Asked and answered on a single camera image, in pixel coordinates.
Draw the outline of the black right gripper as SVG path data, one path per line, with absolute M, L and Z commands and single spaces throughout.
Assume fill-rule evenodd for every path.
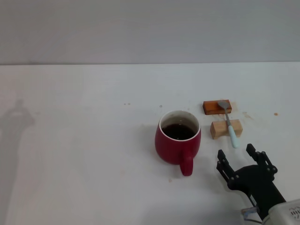
M 231 185 L 231 190 L 245 193 L 252 205 L 258 209 L 259 217 L 266 218 L 270 208 L 286 202 L 273 183 L 274 174 L 278 172 L 278 169 L 271 163 L 265 151 L 256 151 L 250 143 L 247 145 L 246 151 L 257 165 L 245 166 L 234 171 L 224 152 L 219 150 L 217 170 L 227 185 Z

